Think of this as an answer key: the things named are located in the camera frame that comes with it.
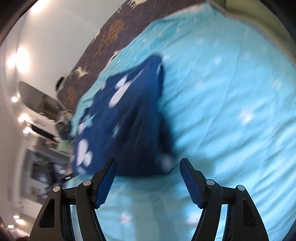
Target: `wrinkled fabric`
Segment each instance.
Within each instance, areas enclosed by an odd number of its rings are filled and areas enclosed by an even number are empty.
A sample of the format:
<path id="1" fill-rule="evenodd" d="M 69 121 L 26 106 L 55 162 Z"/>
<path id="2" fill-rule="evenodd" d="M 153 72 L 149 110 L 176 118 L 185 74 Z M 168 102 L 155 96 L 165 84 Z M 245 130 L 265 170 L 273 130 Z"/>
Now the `wrinkled fabric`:
<path id="1" fill-rule="evenodd" d="M 171 136 L 158 112 L 163 88 L 162 59 L 150 56 L 139 66 L 110 76 L 80 119 L 72 169 L 94 174 L 110 158 L 117 174 L 142 177 L 168 173 L 173 167 Z"/>
<path id="2" fill-rule="evenodd" d="M 295 66 L 249 25 L 198 5 L 151 23 L 114 58 L 81 98 L 74 134 L 105 80 L 151 53 L 163 57 L 159 110 L 179 159 L 222 186 L 244 185 L 270 241 L 283 240 L 296 218 Z M 97 214 L 107 240 L 183 241 L 201 210 L 176 168 L 166 177 L 117 177 Z M 223 206 L 216 240 L 225 215 Z"/>

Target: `recessed light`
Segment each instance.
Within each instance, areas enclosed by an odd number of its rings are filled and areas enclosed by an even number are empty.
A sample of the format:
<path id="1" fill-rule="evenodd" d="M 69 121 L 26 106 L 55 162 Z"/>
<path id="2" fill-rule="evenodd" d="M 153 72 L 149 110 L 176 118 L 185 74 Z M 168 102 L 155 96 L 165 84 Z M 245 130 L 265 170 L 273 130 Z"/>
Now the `recessed light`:
<path id="1" fill-rule="evenodd" d="M 30 128 L 30 127 L 26 127 L 24 130 L 23 130 L 23 133 L 25 134 L 28 134 L 28 133 L 33 133 L 33 130 Z"/>
<path id="2" fill-rule="evenodd" d="M 22 220 L 22 219 L 16 219 L 15 222 L 18 223 L 19 225 L 24 225 L 25 224 L 25 221 Z"/>
<path id="3" fill-rule="evenodd" d="M 17 50 L 15 63 L 19 72 L 25 73 L 29 70 L 30 58 L 27 50 L 24 48 L 19 48 Z"/>
<path id="4" fill-rule="evenodd" d="M 39 13 L 41 12 L 46 5 L 48 4 L 49 0 L 39 0 L 37 1 L 32 7 L 31 7 L 31 12 L 33 13 Z"/>
<path id="5" fill-rule="evenodd" d="M 13 67 L 15 67 L 15 61 L 16 61 L 16 56 L 14 54 L 6 61 L 6 64 L 9 68 L 12 69 Z"/>
<path id="6" fill-rule="evenodd" d="M 20 117 L 18 118 L 18 121 L 19 122 L 23 122 L 23 121 L 30 122 L 30 117 L 28 116 L 28 114 L 22 113 L 20 115 Z"/>
<path id="7" fill-rule="evenodd" d="M 17 102 L 17 101 L 18 101 L 18 98 L 17 98 L 17 97 L 15 97 L 15 96 L 13 96 L 13 97 L 11 98 L 11 101 L 15 103 L 15 102 Z"/>

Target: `dark blue fabric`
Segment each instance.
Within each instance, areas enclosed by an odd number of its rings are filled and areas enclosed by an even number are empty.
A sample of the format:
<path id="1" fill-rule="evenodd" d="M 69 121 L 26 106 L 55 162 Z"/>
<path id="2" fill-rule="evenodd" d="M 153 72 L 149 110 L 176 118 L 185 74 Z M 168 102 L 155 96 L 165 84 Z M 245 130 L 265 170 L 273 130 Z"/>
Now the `dark blue fabric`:
<path id="1" fill-rule="evenodd" d="M 127 72 L 110 76 L 92 106 L 80 119 L 74 142 L 73 170 L 93 174 L 109 160 L 118 161 L 118 175 L 167 173 L 161 155 L 170 154 L 169 129 L 158 112 L 163 87 L 162 59 L 150 56 Z M 120 86 L 130 83 L 114 105 Z"/>

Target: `blue gripper pad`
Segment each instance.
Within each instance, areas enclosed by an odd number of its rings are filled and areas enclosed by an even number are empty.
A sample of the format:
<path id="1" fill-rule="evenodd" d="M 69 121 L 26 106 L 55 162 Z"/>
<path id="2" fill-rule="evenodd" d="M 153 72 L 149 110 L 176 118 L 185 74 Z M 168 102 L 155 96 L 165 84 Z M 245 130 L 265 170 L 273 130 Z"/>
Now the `blue gripper pad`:
<path id="1" fill-rule="evenodd" d="M 190 161 L 187 158 L 183 158 L 180 161 L 180 173 L 185 182 L 192 202 L 200 209 L 204 208 L 202 195 L 205 192 L 206 178 L 202 172 L 195 170 Z"/>
<path id="2" fill-rule="evenodd" d="M 98 209 L 102 204 L 105 203 L 114 178 L 117 173 L 117 161 L 110 159 L 105 168 L 97 172 L 92 178 L 93 182 L 93 196 L 92 202 L 95 208 Z"/>

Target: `light blue bedsheet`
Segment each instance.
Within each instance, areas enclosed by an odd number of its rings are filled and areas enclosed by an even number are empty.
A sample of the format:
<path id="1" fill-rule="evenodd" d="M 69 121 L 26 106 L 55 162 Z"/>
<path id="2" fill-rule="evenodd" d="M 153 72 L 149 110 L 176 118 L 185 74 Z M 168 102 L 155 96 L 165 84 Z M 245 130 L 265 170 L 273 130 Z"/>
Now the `light blue bedsheet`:
<path id="1" fill-rule="evenodd" d="M 73 134 L 104 81 L 152 53 L 163 56 L 160 111 L 179 159 L 220 185 L 244 185 L 270 240 L 281 241 L 296 219 L 295 67 L 259 32 L 209 4 L 152 22 L 124 48 L 81 98 Z M 163 177 L 116 177 L 97 214 L 108 241 L 186 241 L 201 210 L 176 168 Z M 225 215 L 226 206 L 216 240 Z M 74 226 L 78 237 L 75 218 Z"/>

